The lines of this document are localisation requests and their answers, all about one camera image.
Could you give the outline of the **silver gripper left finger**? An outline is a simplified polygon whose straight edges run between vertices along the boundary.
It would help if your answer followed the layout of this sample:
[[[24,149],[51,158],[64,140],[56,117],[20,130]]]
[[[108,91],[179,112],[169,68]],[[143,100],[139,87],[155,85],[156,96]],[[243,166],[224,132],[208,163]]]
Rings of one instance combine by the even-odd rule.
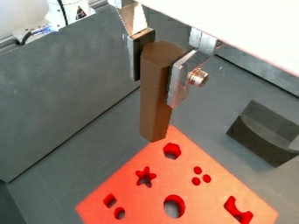
[[[140,80],[140,55],[144,45],[155,41],[155,29],[148,27],[143,5],[139,2],[115,2],[117,15],[125,27],[129,76]]]

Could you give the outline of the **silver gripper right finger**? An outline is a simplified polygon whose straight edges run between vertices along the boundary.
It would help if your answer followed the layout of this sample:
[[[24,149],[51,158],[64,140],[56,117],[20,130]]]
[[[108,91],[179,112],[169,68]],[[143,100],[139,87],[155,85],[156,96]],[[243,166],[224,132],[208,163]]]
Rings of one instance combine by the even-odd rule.
[[[189,94],[192,86],[201,88],[208,81],[203,66],[220,49],[222,41],[192,28],[192,49],[173,62],[168,86],[167,104],[175,109]]]

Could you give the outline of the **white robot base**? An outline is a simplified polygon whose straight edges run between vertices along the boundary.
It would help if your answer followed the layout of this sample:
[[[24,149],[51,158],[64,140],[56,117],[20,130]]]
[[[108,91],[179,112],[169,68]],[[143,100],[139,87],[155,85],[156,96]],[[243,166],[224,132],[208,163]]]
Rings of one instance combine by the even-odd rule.
[[[89,7],[89,0],[47,0],[47,4],[48,12],[43,20],[13,31],[13,38],[19,46],[96,13]]]

